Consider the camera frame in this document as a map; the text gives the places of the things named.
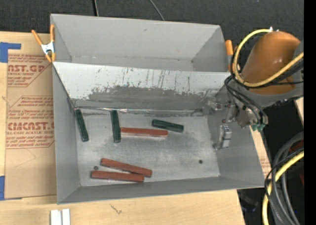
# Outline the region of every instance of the wooden table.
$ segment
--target wooden table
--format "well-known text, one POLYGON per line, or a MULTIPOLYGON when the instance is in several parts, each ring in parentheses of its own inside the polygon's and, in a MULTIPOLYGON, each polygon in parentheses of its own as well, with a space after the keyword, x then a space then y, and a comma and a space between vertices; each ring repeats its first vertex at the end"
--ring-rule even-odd
MULTIPOLYGON (((23 41, 29 33, 0 32, 0 41, 23 41)), ((48 42, 48 35, 41 35, 48 42)), ((0 69, 0 99, 6 98, 5 65, 0 69)), ((5 100, 1 101, 3 116, 5 100)), ((260 133, 252 132, 261 165, 266 175, 270 164, 260 133)), ((4 137, 0 139, 0 176, 3 175, 4 137)), ((236 190, 191 193, 159 197, 108 200, 89 203, 57 205, 56 196, 30 197, 0 201, 1 224, 48 225, 53 209, 71 210, 72 225, 173 225, 173 224, 221 224, 244 225, 244 219, 236 190)))

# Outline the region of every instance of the blue tape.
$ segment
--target blue tape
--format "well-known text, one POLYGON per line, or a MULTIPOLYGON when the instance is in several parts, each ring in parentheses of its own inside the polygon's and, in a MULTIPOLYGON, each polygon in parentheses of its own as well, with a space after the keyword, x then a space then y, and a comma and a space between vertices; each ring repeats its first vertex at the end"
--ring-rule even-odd
POLYGON ((0 42, 0 63, 8 62, 8 50, 21 49, 20 43, 0 42))
POLYGON ((0 176, 0 200, 4 200, 4 176, 0 176))

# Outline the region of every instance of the red block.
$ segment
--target red block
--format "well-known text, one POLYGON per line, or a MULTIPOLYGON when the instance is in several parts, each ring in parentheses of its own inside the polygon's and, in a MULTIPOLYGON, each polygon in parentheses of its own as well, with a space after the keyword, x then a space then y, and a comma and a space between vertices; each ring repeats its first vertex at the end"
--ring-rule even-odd
POLYGON ((120 128, 121 134, 126 136, 167 137, 168 131, 148 128, 120 128))
POLYGON ((144 175, 141 174, 105 171, 92 171, 91 178, 102 180, 133 181, 139 183, 144 181, 144 175))
POLYGON ((128 171, 128 172, 133 172, 133 173, 137 173, 137 174, 142 174, 146 177, 151 177, 153 174, 152 170, 142 168, 139 166, 135 166, 135 165, 131 165, 131 164, 118 162, 118 161, 107 159, 107 158, 101 159, 101 165, 115 168, 115 169, 120 169, 122 171, 128 171))

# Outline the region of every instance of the black carpet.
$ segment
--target black carpet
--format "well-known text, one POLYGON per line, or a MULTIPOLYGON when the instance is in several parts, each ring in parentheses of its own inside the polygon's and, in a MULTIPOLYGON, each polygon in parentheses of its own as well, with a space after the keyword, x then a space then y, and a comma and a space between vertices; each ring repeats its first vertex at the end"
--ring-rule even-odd
MULTIPOLYGON (((225 39, 238 44, 257 28, 280 29, 298 39, 304 36, 304 0, 153 0, 168 21, 221 25, 225 39)), ((100 16, 159 20, 148 0, 97 0, 100 16)), ((91 0, 0 0, 0 30, 48 32, 49 15, 67 13, 93 15, 91 0)), ((270 155, 302 130, 295 106, 266 109, 269 125, 264 134, 270 155)), ((253 198, 263 196, 261 189, 249 191, 253 198)), ((245 213, 246 223, 261 223, 260 207, 245 213)))

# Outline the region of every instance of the bin floor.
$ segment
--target bin floor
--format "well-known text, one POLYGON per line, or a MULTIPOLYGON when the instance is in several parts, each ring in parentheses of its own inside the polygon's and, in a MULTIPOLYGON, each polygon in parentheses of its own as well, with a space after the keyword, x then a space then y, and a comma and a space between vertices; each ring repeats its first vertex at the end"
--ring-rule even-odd
POLYGON ((183 133, 169 131, 166 138, 122 136, 114 143, 108 111, 82 110, 89 141, 82 142, 78 125, 77 150, 81 186, 127 184, 129 182, 91 179, 95 166, 102 171, 118 171, 100 165, 108 158, 153 171, 144 182, 218 177, 219 169, 212 147, 207 116, 155 117, 150 114, 119 112, 120 127, 153 128, 153 119, 184 125, 183 133))

